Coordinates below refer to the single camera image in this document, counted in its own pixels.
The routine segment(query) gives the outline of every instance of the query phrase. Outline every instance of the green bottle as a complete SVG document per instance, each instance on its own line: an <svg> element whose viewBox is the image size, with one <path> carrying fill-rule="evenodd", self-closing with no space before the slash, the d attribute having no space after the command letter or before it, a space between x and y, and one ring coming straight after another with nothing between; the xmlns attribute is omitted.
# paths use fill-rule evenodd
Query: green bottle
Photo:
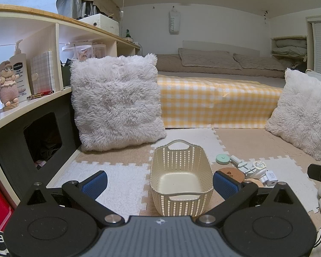
<svg viewBox="0 0 321 257"><path fill-rule="evenodd" d="M126 37L131 37L129 29L126 30Z"/></svg>

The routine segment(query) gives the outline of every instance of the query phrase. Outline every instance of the plastic basket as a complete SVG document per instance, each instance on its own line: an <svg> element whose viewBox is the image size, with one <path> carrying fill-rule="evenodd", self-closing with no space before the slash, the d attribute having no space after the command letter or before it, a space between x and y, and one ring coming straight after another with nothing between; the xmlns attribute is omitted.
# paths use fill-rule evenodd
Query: plastic basket
<svg viewBox="0 0 321 257"><path fill-rule="evenodd" d="M189 148L169 149L177 142ZM213 171L203 148L184 140L156 148L151 161L150 185L161 215L196 217L202 214L213 193Z"/></svg>

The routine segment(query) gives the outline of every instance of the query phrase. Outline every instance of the yellow gingham cloth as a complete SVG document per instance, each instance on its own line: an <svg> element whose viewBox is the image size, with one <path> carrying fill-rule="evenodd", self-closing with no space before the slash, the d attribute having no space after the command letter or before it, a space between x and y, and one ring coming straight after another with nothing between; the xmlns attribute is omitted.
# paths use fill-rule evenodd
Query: yellow gingham cloth
<svg viewBox="0 0 321 257"><path fill-rule="evenodd" d="M263 129L282 88L254 81L158 75L165 127Z"/></svg>

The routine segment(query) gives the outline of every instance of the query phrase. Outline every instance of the mint green object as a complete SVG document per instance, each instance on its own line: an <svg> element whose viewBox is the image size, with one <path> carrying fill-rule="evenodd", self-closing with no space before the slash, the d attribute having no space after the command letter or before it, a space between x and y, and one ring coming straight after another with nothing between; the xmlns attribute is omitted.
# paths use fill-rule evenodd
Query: mint green object
<svg viewBox="0 0 321 257"><path fill-rule="evenodd" d="M215 160L218 164L226 165L229 164L230 158L228 155L221 153L216 156Z"/></svg>

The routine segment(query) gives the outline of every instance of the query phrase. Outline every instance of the black cabinet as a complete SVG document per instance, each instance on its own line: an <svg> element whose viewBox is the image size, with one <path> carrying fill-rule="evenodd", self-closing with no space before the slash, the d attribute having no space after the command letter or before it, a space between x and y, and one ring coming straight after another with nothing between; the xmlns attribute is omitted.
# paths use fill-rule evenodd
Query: black cabinet
<svg viewBox="0 0 321 257"><path fill-rule="evenodd" d="M80 144L68 93L0 128L0 166L21 199L32 183L47 185Z"/></svg>

